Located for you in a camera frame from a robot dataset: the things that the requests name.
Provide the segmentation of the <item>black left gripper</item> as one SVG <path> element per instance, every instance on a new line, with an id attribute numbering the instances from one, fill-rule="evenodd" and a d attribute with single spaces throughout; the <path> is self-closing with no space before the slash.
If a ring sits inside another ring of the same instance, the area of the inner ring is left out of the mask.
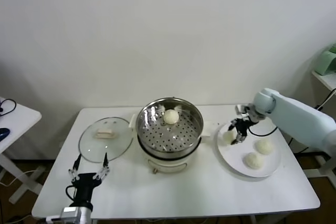
<path id="1" fill-rule="evenodd" d="M 73 203 L 91 203 L 93 190 L 98 187 L 98 181 L 103 181 L 110 172 L 109 160 L 107 153 L 105 153 L 103 167 L 98 172 L 78 174 L 80 160 L 81 154 L 78 155 L 72 168 L 68 170 L 72 185 L 76 189 Z"/>

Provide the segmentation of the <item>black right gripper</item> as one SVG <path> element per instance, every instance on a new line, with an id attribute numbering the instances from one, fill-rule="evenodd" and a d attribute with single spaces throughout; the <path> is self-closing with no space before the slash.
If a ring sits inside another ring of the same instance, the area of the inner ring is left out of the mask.
<path id="1" fill-rule="evenodd" d="M 232 131 L 234 128 L 236 128 L 236 131 L 238 133 L 232 140 L 231 145 L 242 143 L 247 136 L 248 129 L 253 125 L 254 125 L 254 122 L 252 122 L 250 119 L 248 120 L 235 119 L 235 120 L 230 121 L 227 131 Z"/>

